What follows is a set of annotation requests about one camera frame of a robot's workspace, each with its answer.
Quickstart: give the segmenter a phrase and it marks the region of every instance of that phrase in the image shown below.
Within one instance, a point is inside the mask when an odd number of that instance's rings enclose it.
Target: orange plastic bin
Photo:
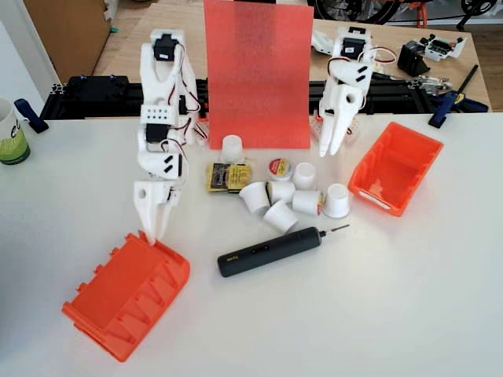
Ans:
[[[62,311],[75,327],[125,361],[189,279],[189,263],[169,247],[129,234]]]
[[[442,147],[437,140],[390,123],[354,169],[348,187],[401,216]]]

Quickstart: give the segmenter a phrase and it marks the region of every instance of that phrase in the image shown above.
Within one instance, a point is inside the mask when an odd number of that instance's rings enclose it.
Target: red board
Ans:
[[[309,148],[313,8],[204,1],[210,147]]]

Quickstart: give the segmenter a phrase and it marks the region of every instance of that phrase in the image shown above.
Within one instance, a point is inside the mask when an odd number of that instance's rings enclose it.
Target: small white cup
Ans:
[[[293,183],[298,190],[314,190],[316,168],[310,163],[300,163],[293,174]]]
[[[349,214],[349,191],[345,185],[334,183],[327,189],[323,213],[330,218],[343,218]]]
[[[293,182],[267,182],[267,192],[269,193],[269,199],[272,204],[275,204],[279,200],[284,200],[285,203],[291,203],[295,191],[296,187]]]
[[[270,207],[267,198],[266,184],[253,182],[239,191],[239,196],[244,200],[251,214],[264,214]]]
[[[282,233],[290,230],[299,219],[286,205],[284,200],[276,202],[264,215],[264,221],[271,224]]]
[[[321,191],[296,191],[293,194],[292,209],[304,214],[318,216],[321,213],[323,194]]]
[[[223,163],[244,162],[243,142],[239,136],[227,135],[223,138],[220,161]]]

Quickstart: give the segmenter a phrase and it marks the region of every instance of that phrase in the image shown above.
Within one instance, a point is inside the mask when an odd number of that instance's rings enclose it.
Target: white tabletop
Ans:
[[[445,144],[400,218],[353,199],[343,220],[300,215],[297,229],[351,227],[321,247],[224,279],[219,255],[279,234],[238,196],[208,194],[218,152],[187,148],[189,183],[163,242],[189,282],[126,363],[61,313],[108,252],[136,232],[137,119],[26,130],[32,155],[0,167],[1,376],[474,376],[503,367],[503,115],[359,117],[335,157],[247,151],[254,179],[277,156],[312,161],[318,183],[347,183],[391,120]]]

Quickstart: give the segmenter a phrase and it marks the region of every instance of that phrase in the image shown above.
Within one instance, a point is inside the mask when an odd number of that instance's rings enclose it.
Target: robotic arm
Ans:
[[[369,31],[361,27],[339,27],[319,106],[323,119],[320,157],[327,152],[337,153],[354,116],[364,105],[375,53]]]
[[[154,30],[141,46],[138,163],[151,180],[134,183],[134,205],[151,244],[162,237],[177,205],[189,165],[182,146],[193,144],[200,104],[181,30]],[[160,226],[158,212],[162,213]]]

